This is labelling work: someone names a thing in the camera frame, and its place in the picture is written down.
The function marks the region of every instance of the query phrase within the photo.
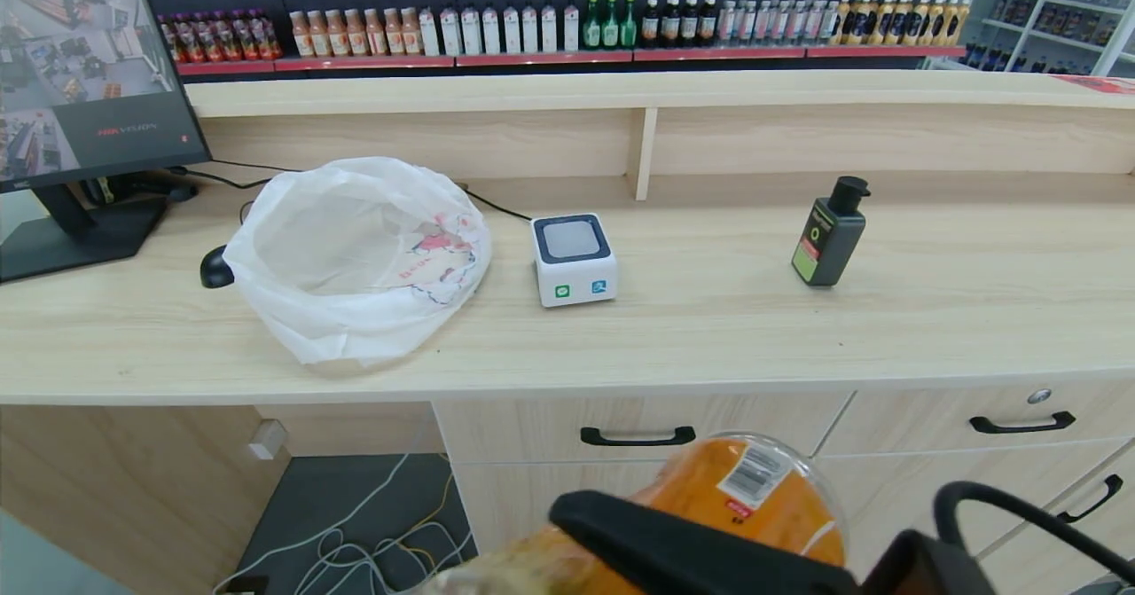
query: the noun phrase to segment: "black drawer handle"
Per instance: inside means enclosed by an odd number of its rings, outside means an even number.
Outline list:
[[[1037,427],[1001,427],[994,425],[985,416],[977,416],[976,418],[969,418],[969,425],[973,425],[974,430],[981,434],[1035,434],[1037,431],[1059,431],[1060,429],[1067,429],[1076,421],[1076,417],[1067,411],[1057,411],[1052,414],[1051,425],[1040,425]]]
[[[675,427],[674,437],[669,439],[608,439],[595,427],[583,427],[579,430],[579,438],[583,444],[591,446],[678,446],[689,444],[697,437],[693,427]]]
[[[1065,511],[1059,516],[1057,516],[1057,519],[1066,525],[1070,525],[1078,522],[1084,518],[1091,516],[1092,511],[1099,509],[1100,506],[1103,506],[1103,504],[1108,500],[1111,500],[1112,497],[1116,496],[1117,493],[1119,493],[1119,489],[1124,487],[1124,478],[1119,477],[1118,475],[1111,474],[1107,478],[1103,478],[1103,485],[1108,487],[1108,494],[1101,497],[1099,502],[1095,502],[1095,504],[1092,505],[1090,510],[1083,511],[1083,513],[1078,516],[1074,516],[1068,511]]]

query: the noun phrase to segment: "computer monitor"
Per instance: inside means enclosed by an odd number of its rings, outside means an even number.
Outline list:
[[[51,216],[0,244],[0,283],[129,258],[165,211],[67,183],[210,159],[148,0],[0,0],[0,192]]]

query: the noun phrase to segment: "green glass bottle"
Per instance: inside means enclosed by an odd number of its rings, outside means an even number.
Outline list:
[[[619,47],[619,17],[615,0],[607,0],[607,20],[603,22],[603,47],[613,50]]]
[[[599,0],[587,0],[587,23],[583,24],[583,49],[599,49]]]
[[[634,0],[627,0],[627,18],[619,28],[619,45],[623,50],[633,50],[636,36],[638,26],[634,25]]]

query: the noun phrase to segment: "monitor stand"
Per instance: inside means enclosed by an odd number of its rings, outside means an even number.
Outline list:
[[[66,185],[32,190],[51,218],[20,224],[0,243],[0,284],[131,258],[166,211],[166,199],[87,211]]]

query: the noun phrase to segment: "white qr code scanner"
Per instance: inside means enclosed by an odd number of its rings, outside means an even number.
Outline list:
[[[619,268],[599,216],[535,218],[530,226],[540,304],[563,307],[615,298]]]

